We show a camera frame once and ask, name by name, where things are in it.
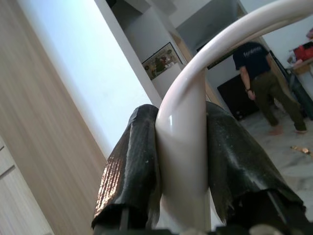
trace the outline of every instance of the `framed picture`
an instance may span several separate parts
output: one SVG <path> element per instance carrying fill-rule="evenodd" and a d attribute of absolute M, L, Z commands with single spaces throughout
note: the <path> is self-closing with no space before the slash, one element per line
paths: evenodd
<path fill-rule="evenodd" d="M 142 63 L 149 78 L 153 80 L 176 63 L 182 64 L 171 43 L 166 44 Z"/>

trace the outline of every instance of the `tiled floor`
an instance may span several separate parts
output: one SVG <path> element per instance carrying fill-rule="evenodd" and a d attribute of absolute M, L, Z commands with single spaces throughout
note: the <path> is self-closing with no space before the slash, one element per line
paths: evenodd
<path fill-rule="evenodd" d="M 307 207 L 307 218 L 313 220 L 313 158 L 292 150 L 297 145 L 313 151 L 313 121 L 306 119 L 309 132 L 304 135 L 294 133 L 293 122 L 288 115 L 275 110 L 276 117 L 284 128 L 279 136 L 269 136 L 270 127 L 260 112 L 255 113 L 241 124 L 265 149 L 287 184 L 298 194 Z"/>

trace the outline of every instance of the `white tube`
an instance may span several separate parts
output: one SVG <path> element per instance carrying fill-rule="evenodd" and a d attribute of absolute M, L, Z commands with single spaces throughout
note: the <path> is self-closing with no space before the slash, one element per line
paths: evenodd
<path fill-rule="evenodd" d="M 208 173 L 205 89 L 204 76 L 199 73 L 246 38 L 260 36 L 312 12 L 313 0 L 278 0 L 251 12 L 204 46 L 168 90 L 156 120 L 164 186 L 162 204 L 182 226 L 181 230 L 207 228 L 206 215 L 201 210 L 209 210 L 209 205 L 204 205 Z"/>

